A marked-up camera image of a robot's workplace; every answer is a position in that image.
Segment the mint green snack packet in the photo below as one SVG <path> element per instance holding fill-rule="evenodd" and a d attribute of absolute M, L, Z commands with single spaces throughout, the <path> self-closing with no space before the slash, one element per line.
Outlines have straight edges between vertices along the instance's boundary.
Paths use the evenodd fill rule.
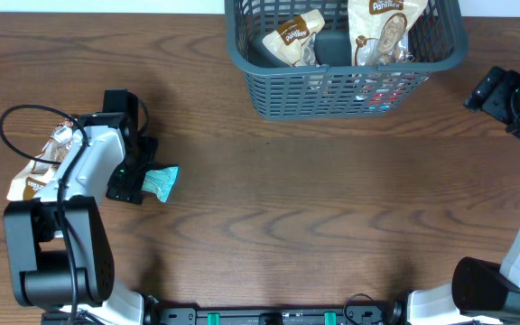
<path fill-rule="evenodd" d="M 142 190 L 155 194 L 157 199 L 166 203 L 179 174 L 179 167 L 172 166 L 160 170 L 150 170 L 145 174 Z"/>

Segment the beige brown snack bag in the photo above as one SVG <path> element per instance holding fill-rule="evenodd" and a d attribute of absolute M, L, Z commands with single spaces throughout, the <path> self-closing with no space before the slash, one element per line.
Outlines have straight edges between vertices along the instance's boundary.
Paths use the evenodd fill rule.
<path fill-rule="evenodd" d="M 7 200 L 31 200 L 51 181 L 72 146 L 74 131 L 75 126 L 68 119 L 64 119 L 54 128 L 42 151 L 36 155 L 36 158 L 52 161 L 53 164 L 30 160 L 12 179 Z"/>
<path fill-rule="evenodd" d="M 353 66 L 409 61 L 408 33 L 427 0 L 348 0 Z"/>

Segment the blue multicolour snack pack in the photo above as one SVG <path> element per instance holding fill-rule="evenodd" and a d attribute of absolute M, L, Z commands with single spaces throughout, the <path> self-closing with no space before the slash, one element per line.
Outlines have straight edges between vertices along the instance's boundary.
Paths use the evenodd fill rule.
<path fill-rule="evenodd" d="M 398 107 L 430 77 L 420 72 L 390 72 L 360 75 L 354 81 L 356 100 L 369 112 L 388 112 Z"/>

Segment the beige snack bag top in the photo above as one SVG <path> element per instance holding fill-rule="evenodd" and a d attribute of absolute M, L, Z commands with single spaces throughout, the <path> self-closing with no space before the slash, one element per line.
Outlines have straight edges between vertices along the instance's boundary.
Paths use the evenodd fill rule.
<path fill-rule="evenodd" d="M 291 67 L 315 66 L 316 35 L 325 21 L 319 9 L 295 16 L 262 40 L 266 49 L 279 61 Z"/>

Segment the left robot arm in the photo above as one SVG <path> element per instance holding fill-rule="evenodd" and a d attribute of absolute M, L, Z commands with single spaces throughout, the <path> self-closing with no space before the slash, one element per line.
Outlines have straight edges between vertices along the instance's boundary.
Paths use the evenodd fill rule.
<path fill-rule="evenodd" d="M 103 198 L 141 204 L 158 142 L 138 122 L 135 94 L 109 89 L 101 111 L 70 116 L 73 143 L 51 181 L 12 201 L 3 220 L 16 301 L 45 311 L 44 323 L 157 324 L 157 301 L 116 282 L 98 206 Z"/>

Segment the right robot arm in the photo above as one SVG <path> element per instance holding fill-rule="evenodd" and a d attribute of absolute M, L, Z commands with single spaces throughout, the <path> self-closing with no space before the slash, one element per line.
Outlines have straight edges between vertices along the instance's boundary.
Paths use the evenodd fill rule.
<path fill-rule="evenodd" d="M 520 73 L 492 68 L 464 105 L 520 140 Z M 393 314 L 396 324 L 520 324 L 520 228 L 501 263 L 464 257 L 450 283 L 410 292 Z"/>

